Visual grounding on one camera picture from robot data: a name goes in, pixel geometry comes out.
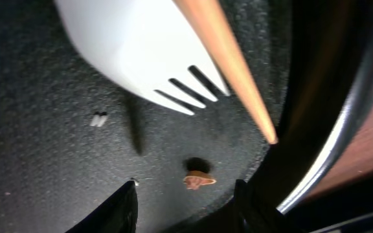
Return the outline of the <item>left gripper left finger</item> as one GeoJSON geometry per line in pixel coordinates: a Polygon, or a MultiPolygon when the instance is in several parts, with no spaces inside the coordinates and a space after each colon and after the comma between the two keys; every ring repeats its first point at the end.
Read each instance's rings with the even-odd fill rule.
{"type": "Polygon", "coordinates": [[[128,181],[66,233],[135,233],[137,219],[135,181],[128,181]]]}

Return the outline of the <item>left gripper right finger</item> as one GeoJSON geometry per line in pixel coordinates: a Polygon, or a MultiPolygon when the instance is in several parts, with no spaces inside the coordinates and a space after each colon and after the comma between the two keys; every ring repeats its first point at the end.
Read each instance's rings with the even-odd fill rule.
{"type": "Polygon", "coordinates": [[[236,180],[233,203],[236,232],[302,233],[242,179],[236,180]]]}

